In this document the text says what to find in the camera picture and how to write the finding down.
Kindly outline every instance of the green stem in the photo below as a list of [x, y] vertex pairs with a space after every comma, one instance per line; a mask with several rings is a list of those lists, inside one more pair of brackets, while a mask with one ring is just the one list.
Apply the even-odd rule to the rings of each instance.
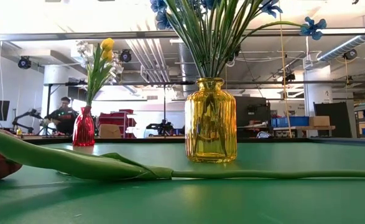
[[302, 179], [317, 177], [360, 177], [365, 178], [365, 170], [323, 170], [303, 172], [277, 172], [262, 170], [231, 170], [231, 171], [173, 171], [172, 177], [227, 179], [227, 178], [268, 178], [268, 179]]

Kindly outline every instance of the ceiling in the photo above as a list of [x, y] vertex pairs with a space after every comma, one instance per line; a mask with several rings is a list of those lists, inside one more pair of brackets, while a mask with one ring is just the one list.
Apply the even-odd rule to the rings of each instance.
[[[284, 10], [282, 18], [285, 21], [303, 23], [304, 17], [310, 16], [316, 21], [321, 18], [326, 19], [328, 27], [365, 27], [365, 0], [359, 0], [355, 5], [352, 4], [352, 0], [280, 0], [280, 3]], [[118, 32], [139, 30], [142, 27], [145, 27], [143, 30], [155, 30], [154, 16], [150, 10], [149, 0], [106, 2], [61, 0], [61, 2], [52, 3], [36, 0], [0, 0], [0, 34]], [[250, 24], [249, 28], [256, 28], [273, 21], [275, 19], [272, 16], [261, 15]], [[309, 38], [308, 49], [316, 55], [318, 52], [329, 51], [353, 37], [324, 36], [319, 41]], [[75, 40], [18, 41], [11, 42], [11, 45], [13, 49], [9, 51], [10, 54], [21, 50], [47, 49], [56, 51], [73, 61], [70, 57], [70, 49], [75, 45]], [[182, 80], [178, 74], [180, 65], [175, 64], [179, 61], [178, 44], [171, 44], [170, 39], [160, 39], [160, 45], [167, 65], [175, 71], [171, 76], [172, 80]], [[294, 58], [305, 56], [306, 37], [284, 37], [283, 45], [287, 54], [285, 64], [293, 61]], [[114, 50], [122, 51], [122, 49], [130, 49], [130, 46], [125, 40], [116, 40]], [[228, 68], [227, 79], [272, 81], [278, 78], [277, 72], [282, 68], [283, 63], [280, 58], [282, 54], [277, 51], [281, 49], [280, 37], [250, 37], [246, 39], [242, 44], [242, 52], [250, 53], [240, 53], [239, 58], [255, 60], [255, 62], [236, 61], [235, 66]], [[358, 58], [350, 62], [347, 68], [344, 63], [341, 63], [342, 58], [339, 58], [340, 62], [335, 59], [330, 62], [333, 79], [344, 80], [346, 75], [351, 75], [354, 80], [365, 80], [365, 44], [360, 45], [356, 50], [358, 51]], [[35, 60], [40, 64], [59, 63], [59, 61], [49, 60], [48, 57], [36, 57]], [[125, 71], [129, 71], [122, 76], [125, 82], [143, 81], [138, 74], [141, 64], [134, 54], [132, 61], [124, 63], [123, 67]], [[297, 62], [294, 70], [297, 72], [303, 70], [302, 62]], [[261, 85], [261, 87], [280, 88], [277, 85]], [[255, 89], [255, 85], [229, 86], [228, 88], [247, 88], [246, 93], [258, 92], [257, 90], [250, 90]], [[341, 88], [344, 88], [343, 84], [335, 85], [336, 91]], [[358, 85], [352, 91], [363, 93], [365, 92], [365, 85]]]

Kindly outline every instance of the dark shirt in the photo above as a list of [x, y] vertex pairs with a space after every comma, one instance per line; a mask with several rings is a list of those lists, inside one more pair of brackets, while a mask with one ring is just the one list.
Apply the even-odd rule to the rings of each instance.
[[60, 121], [57, 124], [57, 131], [63, 134], [73, 134], [77, 112], [71, 108], [59, 108], [45, 118]]

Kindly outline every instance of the blue flower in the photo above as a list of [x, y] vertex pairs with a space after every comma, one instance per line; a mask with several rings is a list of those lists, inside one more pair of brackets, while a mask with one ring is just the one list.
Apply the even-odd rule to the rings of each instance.
[[167, 15], [165, 10], [159, 11], [156, 15], [156, 21], [157, 21], [157, 28], [160, 30], [169, 29], [171, 28], [171, 24], [169, 20], [167, 19]]
[[167, 8], [167, 5], [163, 0], [150, 0], [150, 3], [152, 4], [150, 8], [153, 12], [161, 12]]
[[305, 18], [305, 22], [308, 24], [302, 24], [300, 35], [312, 36], [312, 39], [319, 40], [322, 37], [322, 33], [317, 31], [318, 29], [325, 29], [327, 23], [324, 19], [321, 19], [317, 24], [308, 16]]
[[269, 15], [272, 15], [276, 18], [276, 12], [274, 10], [278, 11], [279, 13], [283, 13], [281, 8], [279, 6], [275, 6], [274, 4], [278, 3], [279, 0], [263, 0], [262, 1], [262, 12], [266, 12]]
[[214, 3], [216, 2], [219, 5], [219, 0], [200, 0], [201, 5], [206, 9], [212, 10]]

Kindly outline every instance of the yellow glass vase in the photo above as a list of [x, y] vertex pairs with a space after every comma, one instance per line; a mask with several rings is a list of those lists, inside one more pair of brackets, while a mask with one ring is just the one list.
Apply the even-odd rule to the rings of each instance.
[[221, 90], [222, 78], [197, 80], [185, 102], [185, 149], [195, 162], [230, 162], [238, 153], [236, 100]]

